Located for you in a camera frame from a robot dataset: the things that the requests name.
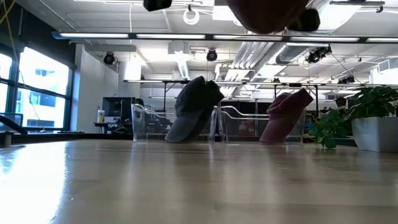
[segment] white wall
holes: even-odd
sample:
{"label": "white wall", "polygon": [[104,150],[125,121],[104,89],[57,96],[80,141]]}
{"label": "white wall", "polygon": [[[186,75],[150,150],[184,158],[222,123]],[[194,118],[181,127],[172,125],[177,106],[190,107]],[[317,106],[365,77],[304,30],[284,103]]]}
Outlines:
{"label": "white wall", "polygon": [[118,78],[118,97],[136,97],[140,96],[140,83],[126,83],[123,82],[124,76],[127,72],[127,63],[122,62],[119,64],[119,78]]}
{"label": "white wall", "polygon": [[93,122],[102,109],[104,97],[139,97],[138,86],[123,83],[119,74],[87,53],[84,46],[76,47],[75,80],[73,84],[71,130],[97,133]]}

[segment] black cap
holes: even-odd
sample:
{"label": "black cap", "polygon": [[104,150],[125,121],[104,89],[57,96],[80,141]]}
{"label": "black cap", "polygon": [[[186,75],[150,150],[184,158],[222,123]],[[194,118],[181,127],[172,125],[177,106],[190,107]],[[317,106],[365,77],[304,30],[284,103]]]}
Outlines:
{"label": "black cap", "polygon": [[190,81],[177,97],[177,119],[165,139],[180,142],[197,138],[207,125],[213,107],[223,98],[224,95],[213,81],[206,83],[203,77]]}

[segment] table surface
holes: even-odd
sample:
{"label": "table surface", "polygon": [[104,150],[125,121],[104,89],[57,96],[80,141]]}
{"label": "table surface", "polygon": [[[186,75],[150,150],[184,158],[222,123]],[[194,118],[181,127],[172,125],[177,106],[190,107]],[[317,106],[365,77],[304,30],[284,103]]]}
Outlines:
{"label": "table surface", "polygon": [[0,223],[397,223],[398,154],[81,140],[0,151]]}

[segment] security camera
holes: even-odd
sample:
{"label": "security camera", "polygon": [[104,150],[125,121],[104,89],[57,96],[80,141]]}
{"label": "security camera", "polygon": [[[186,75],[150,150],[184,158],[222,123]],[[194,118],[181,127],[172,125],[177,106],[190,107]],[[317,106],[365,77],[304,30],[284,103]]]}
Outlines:
{"label": "security camera", "polygon": [[210,49],[209,52],[207,53],[207,61],[208,62],[214,62],[217,60],[217,53],[215,49]]}
{"label": "security camera", "polygon": [[107,52],[104,57],[104,63],[106,65],[113,65],[116,63],[116,59],[114,57],[114,52]]}

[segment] track light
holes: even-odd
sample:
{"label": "track light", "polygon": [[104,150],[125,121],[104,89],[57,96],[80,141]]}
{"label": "track light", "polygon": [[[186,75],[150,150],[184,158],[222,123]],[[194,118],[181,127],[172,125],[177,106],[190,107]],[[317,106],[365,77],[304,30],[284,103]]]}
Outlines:
{"label": "track light", "polygon": [[305,60],[308,63],[317,63],[328,54],[331,54],[330,45],[328,47],[319,47],[315,51],[310,52],[310,55]]}

